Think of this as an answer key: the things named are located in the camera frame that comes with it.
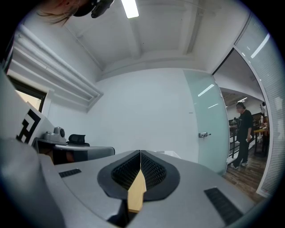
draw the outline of ceiling beam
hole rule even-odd
[[[76,41],[78,42],[78,44],[86,51],[86,53],[90,56],[90,58],[93,60],[93,62],[96,64],[96,66],[103,71],[105,66],[102,63],[102,61],[98,60],[97,57],[95,57],[94,55],[92,55],[90,53],[90,51],[88,51],[88,49],[83,45],[83,43],[79,40],[79,38],[77,37],[76,33],[74,32],[74,30],[71,28],[70,25],[65,24],[64,27],[73,35],[73,37],[76,39]]]
[[[136,27],[136,19],[128,19],[123,10],[116,10],[116,13],[124,27],[124,33],[128,41],[130,55],[133,59],[141,57],[141,45],[139,41],[138,30]]]
[[[204,70],[192,54],[181,55],[178,50],[153,51],[142,53],[141,58],[137,60],[126,58],[107,65],[101,80],[123,73],[154,68]]]
[[[194,35],[194,26],[197,16],[197,7],[194,5],[185,5],[187,9],[184,12],[183,19],[182,19],[182,26],[181,26],[181,33],[180,33],[180,41],[179,41],[179,52],[182,55],[186,55],[188,52],[188,48],[190,45],[190,41],[192,36]]]

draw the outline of frosted glass panel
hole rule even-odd
[[[198,123],[198,132],[208,132],[199,139],[199,164],[224,174],[229,150],[228,117],[220,89],[208,73],[184,71]]]
[[[270,134],[273,133],[272,155],[268,158],[265,176],[261,180],[264,194],[273,194],[285,167],[285,68],[273,38],[252,16],[244,33],[236,43],[243,58],[255,69],[268,97],[272,117]]]

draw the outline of doorway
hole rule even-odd
[[[234,49],[213,76],[223,95],[230,129],[228,167],[223,177],[258,203],[263,200],[256,191],[267,162],[270,134],[263,93],[250,67]],[[237,139],[237,125],[240,117],[236,111],[238,102],[243,103],[246,110],[251,113],[254,139],[248,144],[247,164],[245,166],[239,164],[235,169],[231,164],[241,153],[240,142]]]

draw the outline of black pants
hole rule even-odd
[[[249,143],[246,140],[242,140],[240,142],[239,154],[236,160],[233,162],[233,165],[235,167],[240,165],[241,160],[242,160],[242,163],[245,163],[248,161],[248,148],[249,148]]]

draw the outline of window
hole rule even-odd
[[[26,85],[16,79],[8,76],[12,84],[16,88],[16,92],[20,95],[20,97],[25,101],[29,102],[32,106],[34,106],[38,111],[42,111],[46,93],[39,91],[29,85]]]

